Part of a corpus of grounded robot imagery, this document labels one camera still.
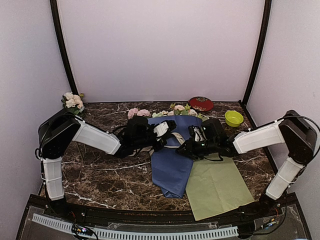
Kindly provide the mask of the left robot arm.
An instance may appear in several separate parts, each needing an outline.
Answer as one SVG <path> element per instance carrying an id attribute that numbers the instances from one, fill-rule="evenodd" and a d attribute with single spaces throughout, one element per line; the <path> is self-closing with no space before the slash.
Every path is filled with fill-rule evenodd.
<path id="1" fill-rule="evenodd" d="M 67 218 L 71 213 L 70 206 L 62 200 L 65 197 L 62 160 L 71 145 L 84 144 L 121 159 L 134 156 L 144 148 L 161 150 L 176 127 L 174 120 L 149 123 L 143 116 L 134 116 L 109 132 L 69 111 L 59 111 L 38 128 L 39 146 L 35 150 L 36 158 L 41 161 L 46 196 L 53 201 L 51 210 L 60 218 Z"/>

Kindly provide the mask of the light blue wrapping paper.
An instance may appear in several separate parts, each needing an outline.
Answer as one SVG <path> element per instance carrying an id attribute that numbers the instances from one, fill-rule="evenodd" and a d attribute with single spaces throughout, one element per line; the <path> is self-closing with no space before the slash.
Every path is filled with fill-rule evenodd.
<path id="1" fill-rule="evenodd" d="M 173 115 L 148 119 L 149 124 L 159 124 L 165 120 L 174 120 L 177 127 L 171 133 L 179 133 L 186 140 L 190 138 L 189 126 L 201 126 L 202 120 L 195 116 Z M 177 146 L 174 137 L 167 140 L 169 146 Z M 176 149 L 163 148 L 151 155 L 153 183 L 161 188 L 166 198 L 181 199 L 193 167 L 193 160 L 176 153 Z"/>

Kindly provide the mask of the pink rose stem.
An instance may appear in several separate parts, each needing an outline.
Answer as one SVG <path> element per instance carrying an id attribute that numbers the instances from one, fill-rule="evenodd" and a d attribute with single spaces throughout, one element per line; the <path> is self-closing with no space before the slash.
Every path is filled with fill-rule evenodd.
<path id="1" fill-rule="evenodd" d="M 135 116 L 140 116 L 140 117 L 150 117 L 151 113 L 149 110 L 147 109 L 138 109 L 136 107 L 131 108 L 128 113 L 127 113 L 127 117 L 128 119 L 132 119 Z"/>

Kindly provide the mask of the cream ribbon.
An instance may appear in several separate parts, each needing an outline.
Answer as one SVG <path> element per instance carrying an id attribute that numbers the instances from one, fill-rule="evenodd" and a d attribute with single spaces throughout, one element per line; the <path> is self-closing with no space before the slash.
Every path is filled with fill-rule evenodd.
<path id="1" fill-rule="evenodd" d="M 166 149 L 178 149 L 184 142 L 185 139 L 183 138 L 183 136 L 177 132 L 173 132 L 171 134 L 172 138 L 175 138 L 175 140 L 178 142 L 178 145 L 164 145 L 162 148 L 166 148 Z M 147 152 L 149 153 L 149 155 L 151 156 L 154 152 L 155 149 L 152 146 L 148 146 L 148 147 L 144 147 L 142 149 L 139 150 L 135 150 L 133 152 L 133 155 L 138 155 L 140 152 Z"/>

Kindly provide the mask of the cream rose stem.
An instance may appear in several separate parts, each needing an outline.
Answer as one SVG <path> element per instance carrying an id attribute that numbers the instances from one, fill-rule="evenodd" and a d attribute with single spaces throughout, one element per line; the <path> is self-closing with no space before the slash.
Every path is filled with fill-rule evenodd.
<path id="1" fill-rule="evenodd" d="M 170 105 L 171 111 L 167 113 L 168 116 L 192 116 L 200 119 L 207 118 L 201 113 L 196 112 L 191 106 L 187 103 L 186 105 L 172 103 Z"/>

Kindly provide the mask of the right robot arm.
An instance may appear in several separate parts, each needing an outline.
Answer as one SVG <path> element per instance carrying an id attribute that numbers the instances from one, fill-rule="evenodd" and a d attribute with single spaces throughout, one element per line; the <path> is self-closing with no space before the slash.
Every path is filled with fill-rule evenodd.
<path id="1" fill-rule="evenodd" d="M 250 151 L 275 145 L 285 145 L 288 155 L 265 190 L 267 196 L 255 205 L 255 213 L 266 217 L 277 200 L 292 185 L 306 166 L 320 151 L 319 126 L 310 118 L 294 110 L 272 122 L 228 136 L 221 122 L 212 118 L 200 127 L 189 126 L 190 138 L 177 148 L 176 153 L 189 159 L 204 159 L 210 154 L 219 158 L 233 158 Z"/>

